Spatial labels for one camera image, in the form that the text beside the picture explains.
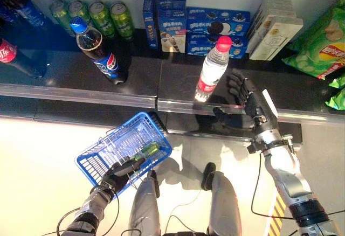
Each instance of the cable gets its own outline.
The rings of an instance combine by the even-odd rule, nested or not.
[[[294,231],[293,233],[289,234],[288,236],[292,236],[292,235],[294,235],[296,232],[297,232],[297,230]]]
[[[255,199],[255,194],[257,192],[257,188],[258,188],[258,184],[259,184],[259,178],[260,178],[260,173],[261,173],[261,153],[260,153],[260,161],[259,161],[259,172],[258,172],[258,179],[257,179],[257,183],[255,185],[255,189],[254,189],[254,194],[253,194],[253,198],[252,198],[252,205],[251,205],[251,210],[252,213],[258,215],[258,216],[263,216],[263,217],[269,217],[269,218],[279,218],[279,219],[287,219],[287,220],[294,220],[294,218],[292,217],[281,217],[281,216],[267,216],[265,214],[261,214],[261,213],[257,213],[253,211],[253,204],[254,204],[254,199]]]
[[[121,235],[120,236],[123,236],[123,234],[125,233],[125,232],[133,232],[133,231],[136,231],[136,232],[139,232],[140,234],[139,234],[139,236],[141,236],[141,231],[139,230],[139,229],[128,229],[128,230],[124,230],[122,233],[121,233]]]
[[[71,214],[71,213],[73,213],[73,212],[75,212],[75,211],[77,211],[77,210],[79,210],[80,208],[78,207],[78,208],[76,208],[76,209],[73,209],[73,210],[71,210],[70,212],[67,212],[67,213],[65,213],[64,214],[64,216],[62,216],[61,217],[61,219],[59,220],[59,222],[58,222],[58,225],[56,226],[56,234],[57,234],[57,236],[60,236],[60,224],[63,222],[63,220],[69,215],[69,214]]]
[[[328,213],[328,215],[331,216],[331,215],[333,215],[333,214],[342,213],[342,212],[345,212],[345,210],[341,210],[341,211],[337,211],[337,212],[333,212],[333,213]]]
[[[194,202],[196,201],[196,199],[199,197],[200,192],[201,192],[201,190],[199,190],[198,194],[196,195],[196,197],[195,197],[191,202],[186,203],[186,204],[182,204],[182,205],[176,205],[176,206],[173,208],[173,210],[170,212],[170,216],[169,216],[167,225],[166,225],[166,227],[165,227],[165,234],[167,233],[168,225],[169,225],[169,222],[170,222],[170,218],[171,218],[171,216],[172,216],[174,210],[175,210],[176,208],[180,207],[180,206],[186,206],[186,205],[190,205],[190,204],[194,203]]]
[[[117,213],[117,215],[116,215],[116,218],[115,218],[113,224],[112,224],[111,227],[109,228],[109,230],[108,230],[105,234],[103,234],[102,236],[105,236],[105,235],[108,234],[108,232],[110,232],[110,230],[114,227],[114,225],[115,225],[115,223],[116,223],[116,221],[118,220],[118,217],[119,217],[119,212],[120,212],[120,201],[119,201],[119,196],[118,196],[118,194],[116,194],[116,192],[115,192],[115,195],[116,195],[116,199],[118,200],[118,213]]]
[[[189,227],[188,227],[186,224],[184,224],[183,221],[181,221],[181,219],[180,219],[179,217],[177,217],[176,215],[172,214],[172,215],[169,217],[169,220],[170,220],[171,217],[175,217],[177,220],[180,221],[180,223],[181,223],[184,227],[186,227],[186,228],[187,228],[188,230],[190,230],[191,232],[196,233],[196,231],[194,231],[194,230],[192,230],[191,228],[189,228]]]
[[[109,233],[109,231],[114,227],[114,225],[115,225],[115,223],[116,223],[116,221],[117,221],[117,219],[118,219],[118,217],[119,217],[119,212],[120,212],[120,201],[119,201],[119,196],[118,196],[118,194],[116,194],[116,192],[115,192],[115,195],[116,195],[116,199],[118,200],[118,213],[117,213],[117,215],[116,215],[116,218],[115,218],[113,224],[112,224],[111,227],[109,228],[109,230],[108,230],[105,234],[103,234],[102,236],[105,236],[105,235],[107,235],[107,234]],[[56,227],[56,231],[55,231],[55,232],[48,233],[48,234],[56,233],[57,236],[60,236],[60,233],[59,233],[59,232],[63,232],[63,231],[64,231],[64,230],[62,230],[62,231],[60,230],[60,224],[62,223],[62,221],[63,221],[69,214],[71,214],[71,213],[73,213],[73,212],[75,212],[75,211],[77,211],[77,210],[79,210],[79,209],[80,209],[80,208],[76,208],[76,209],[70,210],[69,212],[65,213],[64,216],[62,216],[61,219],[59,220],[58,225],[57,225],[57,227]]]
[[[49,235],[49,234],[53,234],[53,233],[59,233],[59,232],[63,232],[64,230],[61,230],[61,231],[55,231],[55,232],[50,232],[50,233],[46,233],[46,234],[43,234],[41,236],[46,236],[46,235]]]

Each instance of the yellow striped tape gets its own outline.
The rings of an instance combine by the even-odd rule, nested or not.
[[[272,216],[281,216],[281,217],[284,216],[285,208],[286,208],[286,205],[284,201],[282,200],[279,193],[277,193]],[[271,218],[270,229],[268,230],[267,236],[280,236],[281,227],[282,227],[282,219]]]

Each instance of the black glove hand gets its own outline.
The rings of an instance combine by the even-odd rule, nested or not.
[[[213,112],[221,123],[229,127],[242,126],[240,128],[252,129],[256,135],[266,130],[278,128],[277,117],[262,92],[257,91],[251,80],[245,78],[239,70],[233,69],[229,85],[229,92],[244,107],[246,115],[229,115],[218,108],[214,108]]]
[[[145,162],[144,158],[140,158],[137,161],[129,159],[120,165],[116,162],[103,176],[100,183],[100,187],[103,189],[111,189],[116,193],[122,190],[127,184],[129,177],[134,171],[140,168],[140,165]]]

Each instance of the red label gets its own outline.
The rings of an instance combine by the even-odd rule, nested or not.
[[[186,29],[184,29],[184,30],[176,30],[175,34],[176,35],[185,35],[186,34]]]
[[[333,73],[335,70],[338,70],[339,68],[345,66],[345,58],[339,59],[337,62],[335,62],[327,71],[320,74],[318,76],[318,79],[324,79],[327,75],[330,73]]]
[[[109,70],[112,70],[116,65],[116,61],[114,61],[114,54],[113,53],[110,53],[110,57],[107,61],[107,68]]]
[[[2,39],[0,45],[0,61],[3,63],[9,63],[17,55],[17,47],[8,43],[5,39]]]
[[[207,85],[199,78],[198,87],[203,92],[213,92],[217,85]]]
[[[320,51],[320,53],[327,54],[327,55],[330,55],[331,57],[336,57],[336,58],[343,57],[345,55],[344,51],[342,51],[341,49],[337,48],[334,45],[328,45],[324,47]]]

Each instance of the blue bottle cap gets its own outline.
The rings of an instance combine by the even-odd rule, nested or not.
[[[83,33],[87,29],[86,22],[80,17],[73,17],[70,21],[70,26],[75,33]]]

